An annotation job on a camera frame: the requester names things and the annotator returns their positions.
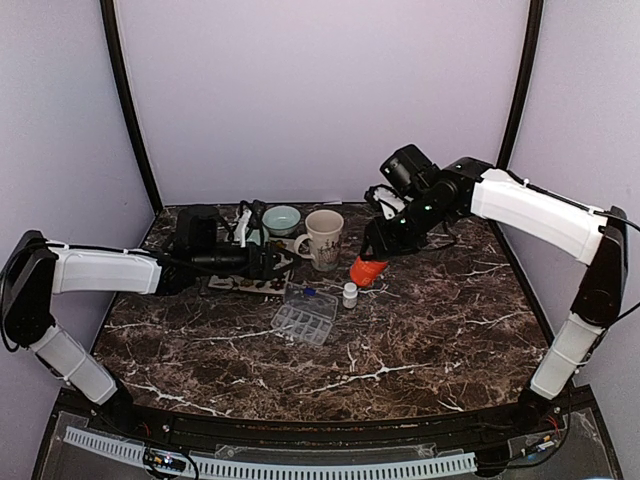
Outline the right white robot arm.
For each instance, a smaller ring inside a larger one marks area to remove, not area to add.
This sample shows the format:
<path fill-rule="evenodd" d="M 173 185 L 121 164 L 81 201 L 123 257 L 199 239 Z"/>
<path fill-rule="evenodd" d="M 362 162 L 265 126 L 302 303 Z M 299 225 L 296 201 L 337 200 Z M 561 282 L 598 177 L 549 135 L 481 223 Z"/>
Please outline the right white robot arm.
<path fill-rule="evenodd" d="M 414 144 L 396 150 L 380 171 L 386 184 L 365 194 L 379 213 L 365 228 L 359 254 L 364 261 L 417 253 L 427 246 L 434 227 L 475 216 L 536 237 L 585 265 L 567 319 L 529 381 L 533 395 L 510 413 L 517 432 L 534 432 L 549 416 L 546 400 L 559 395 L 605 332 L 624 316 L 625 212 L 570 200 L 471 157 L 439 168 Z"/>

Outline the orange pill bottle grey cap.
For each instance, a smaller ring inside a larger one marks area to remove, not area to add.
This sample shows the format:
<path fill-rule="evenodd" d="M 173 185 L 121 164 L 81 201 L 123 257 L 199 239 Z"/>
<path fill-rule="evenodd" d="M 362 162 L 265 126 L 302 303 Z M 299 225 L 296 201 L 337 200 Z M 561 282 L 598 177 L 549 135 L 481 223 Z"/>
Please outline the orange pill bottle grey cap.
<path fill-rule="evenodd" d="M 371 286 L 387 266 L 388 261 L 363 260 L 358 256 L 350 267 L 351 281 L 358 287 Z"/>

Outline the clear plastic pill organizer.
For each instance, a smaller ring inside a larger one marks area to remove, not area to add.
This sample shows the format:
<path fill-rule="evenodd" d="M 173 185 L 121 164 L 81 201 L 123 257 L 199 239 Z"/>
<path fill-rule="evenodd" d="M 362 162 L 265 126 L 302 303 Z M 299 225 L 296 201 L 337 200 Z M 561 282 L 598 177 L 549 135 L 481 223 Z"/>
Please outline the clear plastic pill organizer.
<path fill-rule="evenodd" d="M 331 294 L 288 283 L 271 328 L 296 341 L 322 346 L 333 328 L 337 307 L 338 299 Z"/>

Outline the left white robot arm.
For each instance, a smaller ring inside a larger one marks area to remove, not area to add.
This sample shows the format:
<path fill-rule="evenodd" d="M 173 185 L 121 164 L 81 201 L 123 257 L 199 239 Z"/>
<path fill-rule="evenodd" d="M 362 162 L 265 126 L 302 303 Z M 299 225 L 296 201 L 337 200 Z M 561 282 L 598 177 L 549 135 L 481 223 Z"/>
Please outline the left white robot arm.
<path fill-rule="evenodd" d="M 69 292 L 130 292 L 171 296 L 202 277 L 240 276 L 267 282 L 296 268 L 300 255 L 268 239 L 266 206 L 242 202 L 230 225 L 212 205 L 182 209 L 174 232 L 157 250 L 70 245 L 38 230 L 24 233 L 1 271 L 1 338 L 9 352 L 30 349 L 62 380 L 102 407 L 120 436 L 141 427 L 124 386 L 52 315 L 51 298 Z"/>

